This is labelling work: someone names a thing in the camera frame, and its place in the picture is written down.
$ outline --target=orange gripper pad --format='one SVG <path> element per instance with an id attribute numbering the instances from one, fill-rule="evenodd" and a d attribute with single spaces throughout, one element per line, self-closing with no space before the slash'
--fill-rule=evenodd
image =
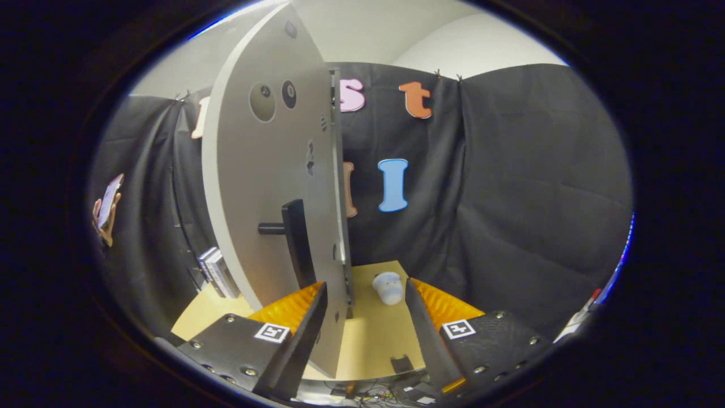
<path id="1" fill-rule="evenodd" d="M 294 335 L 322 284 L 317 282 L 291 293 L 249 315 L 247 319 L 289 327 L 289 331 Z"/>
<path id="2" fill-rule="evenodd" d="M 418 289 L 418 293 L 423 298 L 423 302 L 426 304 L 426 309 L 428 309 L 428 314 L 431 316 L 437 332 L 441 330 L 441 326 L 444 323 L 472 319 L 485 314 L 437 287 L 421 282 L 415 278 L 410 278 L 410 280 L 413 281 L 415 288 Z"/>

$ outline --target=wooden table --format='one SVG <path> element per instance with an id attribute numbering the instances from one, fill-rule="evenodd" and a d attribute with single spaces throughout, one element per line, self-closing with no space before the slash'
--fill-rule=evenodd
<path id="1" fill-rule="evenodd" d="M 329 378 L 308 365 L 302 378 L 348 381 L 388 377 L 396 374 L 390 358 L 404 355 L 414 370 L 425 367 L 405 301 L 387 306 L 373 289 L 373 278 L 385 271 L 397 272 L 405 289 L 407 274 L 398 261 L 352 267 L 355 306 L 352 318 L 344 323 L 337 375 Z M 246 317 L 253 311 L 244 297 L 220 298 L 211 285 L 206 285 L 171 331 L 188 341 L 227 313 Z"/>

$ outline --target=plastic cup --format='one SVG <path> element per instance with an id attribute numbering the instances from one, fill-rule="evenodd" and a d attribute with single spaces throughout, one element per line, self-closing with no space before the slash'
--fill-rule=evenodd
<path id="1" fill-rule="evenodd" d="M 380 300 L 388 306 L 393 306 L 403 300 L 403 284 L 400 275 L 395 272 L 382 272 L 373 279 L 373 289 L 380 296 Z"/>

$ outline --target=white wall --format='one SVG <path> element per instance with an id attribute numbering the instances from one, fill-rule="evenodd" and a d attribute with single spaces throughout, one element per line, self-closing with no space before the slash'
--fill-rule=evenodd
<path id="1" fill-rule="evenodd" d="M 173 98 L 214 84 L 235 45 L 284 0 L 264 0 L 172 50 L 131 91 Z M 456 0 L 291 0 L 325 61 L 374 62 L 464 77 L 561 60 L 526 34 Z"/>
<path id="2" fill-rule="evenodd" d="M 488 12 L 443 25 L 393 61 L 427 72 L 440 69 L 449 78 L 539 63 L 566 65 L 537 40 Z"/>

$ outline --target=black curtain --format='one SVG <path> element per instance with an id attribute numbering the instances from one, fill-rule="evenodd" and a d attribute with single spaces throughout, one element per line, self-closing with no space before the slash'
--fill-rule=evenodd
<path id="1" fill-rule="evenodd" d="M 121 307 L 154 335 L 171 327 L 204 278 L 196 255 L 215 245 L 204 200 L 201 139 L 192 139 L 198 101 L 129 96 L 104 132 L 88 181 L 88 214 L 124 173 L 112 231 L 99 242 L 102 279 Z"/>
<path id="2" fill-rule="evenodd" d="M 463 171 L 463 118 L 455 80 L 407 68 L 339 63 L 341 78 L 362 82 L 365 106 L 343 112 L 343 159 L 355 166 L 350 176 L 357 215 L 348 218 L 352 264 L 398 260 L 412 277 L 451 293 L 465 281 L 448 269 L 450 231 Z M 406 111 L 399 86 L 418 81 L 431 93 L 423 106 L 430 118 Z M 384 213 L 381 160 L 408 161 L 404 177 L 407 207 Z"/>
<path id="3" fill-rule="evenodd" d="M 363 83 L 365 106 L 342 113 L 357 215 L 353 265 L 398 260 L 406 272 L 484 311 L 508 310 L 555 337 L 619 261 L 632 217 L 621 138 L 571 68 L 526 65 L 463 81 L 366 63 L 334 63 Z M 398 88 L 431 92 L 427 119 Z M 89 213 L 125 174 L 102 273 L 155 335 L 203 283 L 196 257 L 216 245 L 202 183 L 199 100 L 131 96 L 91 172 Z M 408 161 L 402 210 L 384 213 L 381 160 Z"/>
<path id="4" fill-rule="evenodd" d="M 624 249 L 633 205 L 621 137 L 569 67 L 505 68 L 460 88 L 465 298 L 555 337 Z"/>

